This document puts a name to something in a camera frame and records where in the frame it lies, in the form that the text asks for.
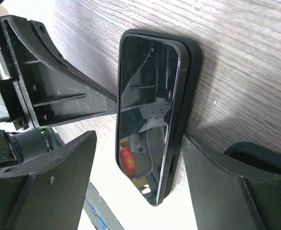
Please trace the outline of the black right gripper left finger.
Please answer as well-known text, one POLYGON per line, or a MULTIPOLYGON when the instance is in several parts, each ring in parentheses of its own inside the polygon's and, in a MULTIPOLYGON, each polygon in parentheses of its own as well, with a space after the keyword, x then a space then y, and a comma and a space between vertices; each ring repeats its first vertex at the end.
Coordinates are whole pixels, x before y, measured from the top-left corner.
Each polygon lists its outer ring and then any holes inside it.
POLYGON ((58 146, 45 131, 0 130, 0 230, 78 228, 97 136, 58 146))

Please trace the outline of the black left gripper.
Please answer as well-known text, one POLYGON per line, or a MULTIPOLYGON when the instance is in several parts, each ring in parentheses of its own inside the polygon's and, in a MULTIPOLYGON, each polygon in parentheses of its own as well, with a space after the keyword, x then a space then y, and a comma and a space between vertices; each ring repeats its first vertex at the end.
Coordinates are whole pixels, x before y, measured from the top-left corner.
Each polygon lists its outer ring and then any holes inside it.
POLYGON ((116 111, 116 97, 70 64, 42 23, 0 16, 0 123, 55 127, 116 111))

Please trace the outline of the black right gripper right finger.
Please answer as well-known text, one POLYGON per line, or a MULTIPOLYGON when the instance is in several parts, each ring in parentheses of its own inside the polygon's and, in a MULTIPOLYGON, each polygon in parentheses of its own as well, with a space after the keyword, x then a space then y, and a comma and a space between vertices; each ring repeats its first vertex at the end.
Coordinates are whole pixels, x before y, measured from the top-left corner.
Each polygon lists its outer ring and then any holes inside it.
POLYGON ((281 154, 251 142, 220 152, 194 137, 182 151, 200 230, 281 230, 281 154))

